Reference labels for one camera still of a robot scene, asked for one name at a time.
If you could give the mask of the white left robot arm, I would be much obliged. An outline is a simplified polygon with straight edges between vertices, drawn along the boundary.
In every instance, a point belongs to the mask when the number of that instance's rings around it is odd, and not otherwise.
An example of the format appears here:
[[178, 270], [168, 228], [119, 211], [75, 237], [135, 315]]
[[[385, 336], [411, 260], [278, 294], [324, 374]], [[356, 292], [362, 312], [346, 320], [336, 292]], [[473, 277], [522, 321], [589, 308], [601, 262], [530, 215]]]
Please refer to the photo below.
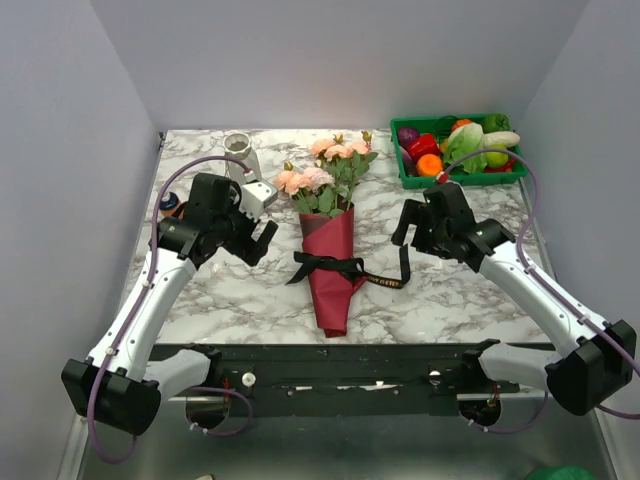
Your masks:
[[194, 177], [182, 217], [166, 217], [153, 229], [142, 272], [107, 333], [85, 359], [63, 367], [77, 414], [140, 436], [162, 402], [191, 388], [209, 395], [220, 387], [221, 354], [213, 347], [185, 347], [162, 361], [150, 356], [175, 300], [218, 249], [249, 266], [267, 253], [276, 223], [252, 235], [277, 196], [253, 176], [243, 185], [214, 174]]

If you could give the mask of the red wrapping paper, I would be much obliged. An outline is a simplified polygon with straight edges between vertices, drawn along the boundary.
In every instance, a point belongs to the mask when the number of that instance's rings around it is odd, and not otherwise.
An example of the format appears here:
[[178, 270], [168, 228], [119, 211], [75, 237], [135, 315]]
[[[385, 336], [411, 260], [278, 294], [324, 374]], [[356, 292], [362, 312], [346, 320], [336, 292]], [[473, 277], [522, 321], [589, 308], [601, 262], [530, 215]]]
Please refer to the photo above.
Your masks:
[[351, 299], [366, 282], [354, 274], [354, 207], [336, 217], [300, 214], [302, 252], [320, 264], [306, 275], [317, 326], [327, 338], [344, 337]]

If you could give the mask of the pink artificial flower bunch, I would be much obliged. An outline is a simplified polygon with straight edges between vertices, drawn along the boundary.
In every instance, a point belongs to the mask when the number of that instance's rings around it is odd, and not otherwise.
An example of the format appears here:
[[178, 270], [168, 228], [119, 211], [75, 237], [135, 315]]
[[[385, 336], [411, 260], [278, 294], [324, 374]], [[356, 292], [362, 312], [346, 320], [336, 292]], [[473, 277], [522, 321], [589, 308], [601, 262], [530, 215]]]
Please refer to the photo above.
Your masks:
[[296, 170], [286, 162], [273, 184], [294, 202], [299, 214], [338, 217], [353, 207], [354, 190], [378, 157], [372, 139], [366, 130], [360, 140], [350, 143], [342, 134], [319, 139], [311, 147], [313, 166]]

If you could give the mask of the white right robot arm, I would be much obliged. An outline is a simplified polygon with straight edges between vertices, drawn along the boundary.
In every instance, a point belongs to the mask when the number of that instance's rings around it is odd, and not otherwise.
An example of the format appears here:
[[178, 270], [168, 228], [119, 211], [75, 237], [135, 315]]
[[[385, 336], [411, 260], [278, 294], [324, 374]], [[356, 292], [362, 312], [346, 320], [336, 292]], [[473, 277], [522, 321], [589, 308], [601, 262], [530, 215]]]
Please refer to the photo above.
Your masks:
[[626, 386], [635, 366], [636, 331], [591, 311], [561, 288], [494, 219], [479, 222], [462, 188], [435, 185], [421, 201], [405, 201], [392, 236], [403, 246], [410, 226], [412, 247], [466, 264], [498, 286], [545, 333], [551, 350], [486, 340], [465, 353], [460, 379], [480, 392], [496, 382], [543, 390], [571, 414], [583, 416]]

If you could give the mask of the black ribbon with gold text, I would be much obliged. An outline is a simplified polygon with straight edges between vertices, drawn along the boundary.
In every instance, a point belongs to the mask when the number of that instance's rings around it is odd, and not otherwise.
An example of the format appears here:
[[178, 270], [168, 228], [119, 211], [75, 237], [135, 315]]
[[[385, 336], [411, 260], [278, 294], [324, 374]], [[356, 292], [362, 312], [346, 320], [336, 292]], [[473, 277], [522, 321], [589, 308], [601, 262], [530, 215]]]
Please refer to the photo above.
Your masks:
[[351, 282], [366, 280], [367, 282], [391, 289], [403, 289], [411, 279], [411, 268], [407, 245], [404, 245], [399, 249], [399, 279], [367, 272], [364, 268], [364, 260], [360, 257], [337, 259], [331, 256], [317, 256], [297, 251], [294, 253], [294, 261], [299, 263], [300, 267], [293, 277], [287, 282], [287, 285], [301, 282], [316, 270], [336, 272]]

